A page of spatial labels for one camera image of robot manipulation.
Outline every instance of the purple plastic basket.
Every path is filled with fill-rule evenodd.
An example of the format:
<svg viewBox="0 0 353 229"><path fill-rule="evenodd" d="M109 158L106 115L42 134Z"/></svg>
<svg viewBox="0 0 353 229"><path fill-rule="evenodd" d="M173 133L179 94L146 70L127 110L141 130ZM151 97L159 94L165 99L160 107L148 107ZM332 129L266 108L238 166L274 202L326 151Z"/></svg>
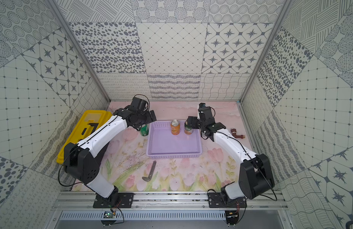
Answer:
<svg viewBox="0 0 353 229"><path fill-rule="evenodd" d="M180 123L180 133L173 135L171 121L156 121L150 125L146 155L156 158L197 158L202 153L200 130L194 129L191 135L184 133L184 122Z"/></svg>

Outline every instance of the table surface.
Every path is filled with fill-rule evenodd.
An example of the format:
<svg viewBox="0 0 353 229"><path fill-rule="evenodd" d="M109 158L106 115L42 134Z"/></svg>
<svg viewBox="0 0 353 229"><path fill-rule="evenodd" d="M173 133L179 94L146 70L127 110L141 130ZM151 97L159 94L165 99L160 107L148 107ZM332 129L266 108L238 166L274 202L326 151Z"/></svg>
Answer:
<svg viewBox="0 0 353 229"><path fill-rule="evenodd" d="M197 115L200 102L151 102L158 121L185 120ZM108 111L124 108L130 102L111 102ZM252 149L236 102L206 102L215 109L216 122L228 130L237 129L245 135L239 141ZM210 139L202 141L202 154L198 158L155 159L156 167L151 181L146 182L153 159L146 155L147 136L143 137L131 127L115 136L109 143L101 162L101 174L119 191L207 191L220 190L238 180L240 164ZM83 184L74 185L72 191L90 191Z"/></svg>

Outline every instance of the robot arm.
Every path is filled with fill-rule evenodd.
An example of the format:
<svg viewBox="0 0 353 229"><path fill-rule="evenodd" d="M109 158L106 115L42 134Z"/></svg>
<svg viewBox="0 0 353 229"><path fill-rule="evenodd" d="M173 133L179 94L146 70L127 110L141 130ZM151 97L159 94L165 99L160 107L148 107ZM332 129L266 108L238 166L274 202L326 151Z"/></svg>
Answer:
<svg viewBox="0 0 353 229"><path fill-rule="evenodd" d="M83 182L108 203L115 204L118 189L99 172L101 160L112 138L128 126L140 130L142 125L156 121L147 102L134 97L131 105L118 109L114 115L87 138L64 147L65 172Z"/></svg>
<svg viewBox="0 0 353 229"><path fill-rule="evenodd" d="M198 117L189 116L187 123L193 129L200 129L201 135L215 141L236 162L240 162L239 182L221 188L221 192L230 200L241 196L253 199L274 187L271 165L266 155L257 155L249 150L236 140L223 124L216 123L210 107L200 103Z"/></svg>

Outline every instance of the brown pipe fitting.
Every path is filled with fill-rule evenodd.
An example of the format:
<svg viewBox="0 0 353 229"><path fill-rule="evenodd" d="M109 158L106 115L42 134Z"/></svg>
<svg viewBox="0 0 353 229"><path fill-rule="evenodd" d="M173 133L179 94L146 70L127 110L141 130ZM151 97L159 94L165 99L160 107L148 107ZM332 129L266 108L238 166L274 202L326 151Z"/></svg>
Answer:
<svg viewBox="0 0 353 229"><path fill-rule="evenodd" d="M236 138L236 139L244 139L245 138L245 135L236 135L236 129L231 129L230 132L231 132L231 135L234 136L234 138Z"/></svg>

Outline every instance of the patterned wall tile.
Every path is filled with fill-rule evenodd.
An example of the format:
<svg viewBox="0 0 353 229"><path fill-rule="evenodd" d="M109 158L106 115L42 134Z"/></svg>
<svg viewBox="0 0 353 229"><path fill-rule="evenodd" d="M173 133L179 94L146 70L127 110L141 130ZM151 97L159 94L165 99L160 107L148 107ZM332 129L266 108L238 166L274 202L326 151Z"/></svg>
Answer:
<svg viewBox="0 0 353 229"><path fill-rule="evenodd" d="M309 168L316 185L345 228L353 220L353 147Z"/></svg>
<svg viewBox="0 0 353 229"><path fill-rule="evenodd" d="M353 88L316 57L274 109L311 166L353 146Z"/></svg>
<svg viewBox="0 0 353 229"><path fill-rule="evenodd" d="M87 110L106 110L109 106L109 101L101 94L92 78L88 79L83 88L81 87L78 98L73 99L72 103L71 110L77 117L81 117Z"/></svg>
<svg viewBox="0 0 353 229"><path fill-rule="evenodd" d="M86 84L90 77L61 29L22 55L68 106L71 105L70 96L78 96L80 86Z"/></svg>
<svg viewBox="0 0 353 229"><path fill-rule="evenodd" d="M297 229L341 228L338 217L308 170L279 183Z"/></svg>
<svg viewBox="0 0 353 229"><path fill-rule="evenodd" d="M0 32L19 53L58 28L43 0L0 1Z"/></svg>
<svg viewBox="0 0 353 229"><path fill-rule="evenodd" d="M202 74L199 100L225 99L237 101L250 74Z"/></svg>
<svg viewBox="0 0 353 229"><path fill-rule="evenodd" d="M284 0L211 0L209 22L276 21Z"/></svg>
<svg viewBox="0 0 353 229"><path fill-rule="evenodd" d="M43 228L60 191L58 181L28 169L0 208L0 228Z"/></svg>
<svg viewBox="0 0 353 229"><path fill-rule="evenodd" d="M57 0L68 22L134 22L130 0Z"/></svg>
<svg viewBox="0 0 353 229"><path fill-rule="evenodd" d="M201 73L205 24L136 24L147 73Z"/></svg>
<svg viewBox="0 0 353 229"><path fill-rule="evenodd" d="M351 3L352 0L296 0L283 27L314 53Z"/></svg>
<svg viewBox="0 0 353 229"><path fill-rule="evenodd" d="M134 23L73 22L69 25L97 73L145 73Z"/></svg>
<svg viewBox="0 0 353 229"><path fill-rule="evenodd" d="M112 100L131 100L135 94L144 94L151 98L146 74L99 74L98 78Z"/></svg>
<svg viewBox="0 0 353 229"><path fill-rule="evenodd" d="M12 46L9 40L0 32L0 67L20 55L18 50Z"/></svg>
<svg viewBox="0 0 353 229"><path fill-rule="evenodd" d="M71 134L73 128L79 121L72 110L69 110L67 114L63 117L62 121L59 123L55 129L51 138L46 142L44 147L41 149L38 157L31 164L30 168L51 178L58 178L58 170L60 169L60 164L56 162L57 155L61 148L66 143L69 135ZM60 180L66 184L73 184L74 178L62 169L60 173Z"/></svg>
<svg viewBox="0 0 353 229"><path fill-rule="evenodd" d="M254 136L258 142L259 153L264 153L270 159L276 183L306 169L302 157L274 110Z"/></svg>
<svg viewBox="0 0 353 229"><path fill-rule="evenodd" d="M281 28L257 75L273 106L280 101L312 56L297 39Z"/></svg>
<svg viewBox="0 0 353 229"><path fill-rule="evenodd" d="M6 202L26 170L27 167L0 157L0 206Z"/></svg>
<svg viewBox="0 0 353 229"><path fill-rule="evenodd" d="M131 0L136 22L208 21L210 0Z"/></svg>
<svg viewBox="0 0 353 229"><path fill-rule="evenodd" d="M69 107L18 56L0 68L0 156L29 166Z"/></svg>
<svg viewBox="0 0 353 229"><path fill-rule="evenodd" d="M353 8L333 28L316 56L353 87Z"/></svg>
<svg viewBox="0 0 353 229"><path fill-rule="evenodd" d="M252 73L271 23L209 23L202 73Z"/></svg>
<svg viewBox="0 0 353 229"><path fill-rule="evenodd" d="M255 133L273 110L257 78L254 78L242 103L248 123Z"/></svg>
<svg viewBox="0 0 353 229"><path fill-rule="evenodd" d="M200 74L147 74L152 99L198 99Z"/></svg>

